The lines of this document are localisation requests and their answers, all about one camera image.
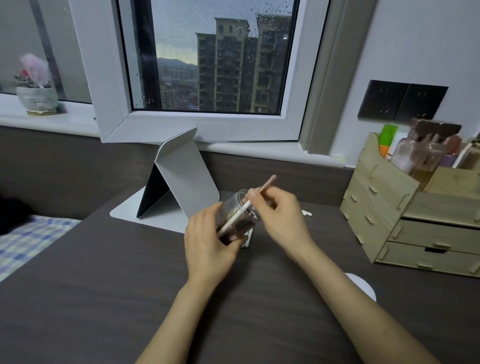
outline left hand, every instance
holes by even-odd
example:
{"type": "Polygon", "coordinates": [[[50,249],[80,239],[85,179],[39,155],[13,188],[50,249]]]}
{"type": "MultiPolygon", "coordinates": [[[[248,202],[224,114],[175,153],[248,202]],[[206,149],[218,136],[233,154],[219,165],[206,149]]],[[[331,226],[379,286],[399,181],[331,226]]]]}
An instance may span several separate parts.
{"type": "Polygon", "coordinates": [[[192,216],[185,231],[185,255],[188,281],[205,288],[215,287],[230,272],[246,237],[225,246],[216,237],[215,215],[222,206],[217,202],[192,216]]]}

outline open window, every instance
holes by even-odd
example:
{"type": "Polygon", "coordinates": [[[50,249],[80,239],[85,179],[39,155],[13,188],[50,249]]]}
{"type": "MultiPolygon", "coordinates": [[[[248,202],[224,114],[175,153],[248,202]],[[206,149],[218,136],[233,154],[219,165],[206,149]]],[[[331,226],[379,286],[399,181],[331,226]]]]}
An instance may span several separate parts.
{"type": "Polygon", "coordinates": [[[328,0],[70,3],[103,141],[298,140],[328,0]]]}

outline hand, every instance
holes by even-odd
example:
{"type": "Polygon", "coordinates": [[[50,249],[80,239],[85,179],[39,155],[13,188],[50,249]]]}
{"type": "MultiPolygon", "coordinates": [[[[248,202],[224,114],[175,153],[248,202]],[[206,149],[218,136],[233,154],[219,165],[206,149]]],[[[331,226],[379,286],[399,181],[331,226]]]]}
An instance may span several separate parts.
{"type": "Polygon", "coordinates": [[[192,216],[185,231],[185,255],[188,281],[212,290],[232,268],[246,237],[225,246],[216,237],[215,215],[222,206],[217,202],[192,216]]]}
{"type": "Polygon", "coordinates": [[[303,248],[315,246],[295,195],[278,187],[269,187],[262,193],[274,202],[275,208],[256,189],[250,189],[246,197],[257,209],[272,239],[293,259],[303,248]]]}

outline mountain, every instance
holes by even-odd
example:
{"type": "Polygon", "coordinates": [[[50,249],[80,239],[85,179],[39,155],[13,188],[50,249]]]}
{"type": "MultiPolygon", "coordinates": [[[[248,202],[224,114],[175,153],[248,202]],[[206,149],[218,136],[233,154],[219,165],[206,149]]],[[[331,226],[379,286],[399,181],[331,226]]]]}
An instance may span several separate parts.
{"type": "Polygon", "coordinates": [[[197,66],[191,63],[185,63],[180,60],[169,60],[168,58],[157,58],[157,64],[159,66],[167,66],[171,68],[193,68],[196,69],[197,66]]]}

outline flower pot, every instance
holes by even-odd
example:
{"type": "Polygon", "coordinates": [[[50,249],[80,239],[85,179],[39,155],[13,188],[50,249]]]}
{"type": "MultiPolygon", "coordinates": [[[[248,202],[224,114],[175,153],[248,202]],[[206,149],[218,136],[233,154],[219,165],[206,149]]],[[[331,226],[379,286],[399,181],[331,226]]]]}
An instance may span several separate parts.
{"type": "Polygon", "coordinates": [[[17,96],[28,115],[54,115],[59,99],[53,88],[17,87],[17,96]]]}

